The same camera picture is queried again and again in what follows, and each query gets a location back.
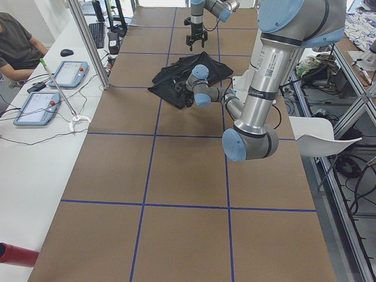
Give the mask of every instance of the keyboard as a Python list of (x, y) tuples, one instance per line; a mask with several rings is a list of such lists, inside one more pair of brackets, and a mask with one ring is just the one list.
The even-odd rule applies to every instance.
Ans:
[(94, 39), (96, 48), (103, 48), (105, 46), (105, 24), (103, 22), (90, 23), (89, 30)]

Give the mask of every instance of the man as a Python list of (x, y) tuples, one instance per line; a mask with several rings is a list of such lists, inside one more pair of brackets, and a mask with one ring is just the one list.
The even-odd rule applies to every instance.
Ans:
[(11, 80), (27, 80), (46, 53), (15, 18), (0, 12), (0, 73)]

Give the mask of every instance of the white table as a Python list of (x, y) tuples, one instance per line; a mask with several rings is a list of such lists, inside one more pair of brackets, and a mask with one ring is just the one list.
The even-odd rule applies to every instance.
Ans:
[[(93, 22), (95, 17), (88, 17), (87, 21)], [(60, 51), (65, 48), (73, 50), (74, 54), (62, 58)], [(98, 52), (101, 58), (106, 55), (103, 49), (98, 49)], [(89, 71), (79, 87), (96, 74), (73, 20), (45, 56), (45, 62), (52, 72), (64, 60), (88, 62)], [(31, 77), (42, 73), (46, 72), (39, 65)], [(12, 104), (20, 108), (28, 95), (26, 90), (32, 83), (43, 78), (46, 76), (27, 83)], [(76, 89), (66, 90), (65, 95), (70, 96), (75, 92)], [(81, 114), (92, 118), (102, 95), (98, 77), (95, 76), (81, 92), (88, 99)], [(85, 101), (79, 93), (69, 100), (77, 112)], [(72, 118), (65, 102), (61, 103), (58, 113), (69, 120)], [(0, 119), (14, 118), (16, 114), (17, 111), (9, 112)], [(35, 128), (14, 126), (12, 122), (13, 120), (0, 122), (0, 134), (4, 138), (19, 142), (33, 143), (70, 132), (68, 122), (59, 115), (46, 126)], [(82, 121), (75, 125), (75, 130), (84, 130), (88, 126), (87, 121)], [(18, 145), (0, 139), (0, 242), (31, 250), (41, 249), (85, 136), (86, 132), (76, 133), (33, 146)], [(32, 268), (0, 264), (0, 281), (25, 282), (31, 271)]]

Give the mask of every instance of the red cylinder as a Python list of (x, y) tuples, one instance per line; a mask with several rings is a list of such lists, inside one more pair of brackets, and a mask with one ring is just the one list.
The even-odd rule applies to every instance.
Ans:
[(0, 263), (33, 267), (39, 252), (0, 243)]

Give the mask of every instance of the black fabric sheet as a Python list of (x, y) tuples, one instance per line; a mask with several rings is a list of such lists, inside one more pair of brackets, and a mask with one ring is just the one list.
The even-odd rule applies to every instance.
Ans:
[(233, 70), (223, 63), (214, 61), (206, 52), (198, 55), (179, 58), (179, 60), (162, 70), (153, 78), (154, 85), (148, 90), (161, 97), (167, 103), (183, 109), (193, 104), (193, 92), (185, 88), (196, 65), (204, 65), (209, 70), (207, 81), (213, 85), (233, 74)]

